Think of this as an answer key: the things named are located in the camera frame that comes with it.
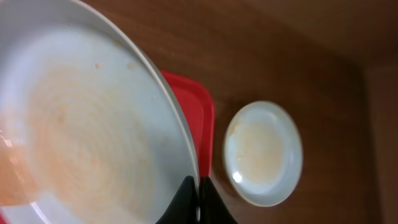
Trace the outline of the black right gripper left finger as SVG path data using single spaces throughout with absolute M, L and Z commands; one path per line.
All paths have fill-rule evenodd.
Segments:
M 192 176 L 186 176 L 171 203 L 156 224 L 196 224 L 197 191 Z

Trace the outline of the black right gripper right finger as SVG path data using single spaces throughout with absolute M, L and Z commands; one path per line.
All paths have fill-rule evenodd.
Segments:
M 200 224 L 238 224 L 209 177 L 200 181 Z

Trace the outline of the light blue plate top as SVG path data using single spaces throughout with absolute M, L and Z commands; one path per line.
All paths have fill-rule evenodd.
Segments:
M 232 187 L 248 203 L 282 203 L 296 188 L 303 167 L 302 141 L 293 119 L 271 101 L 242 107 L 226 130 L 223 164 Z

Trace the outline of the light blue plate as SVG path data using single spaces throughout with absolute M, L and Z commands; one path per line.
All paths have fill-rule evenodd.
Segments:
M 282 203 L 296 188 L 303 167 L 302 141 L 293 119 L 271 101 L 242 107 L 226 130 L 223 164 L 232 187 L 248 203 Z
M 155 223 L 184 178 L 192 135 L 164 76 L 81 1 L 1 2 L 1 175 L 7 223 Z

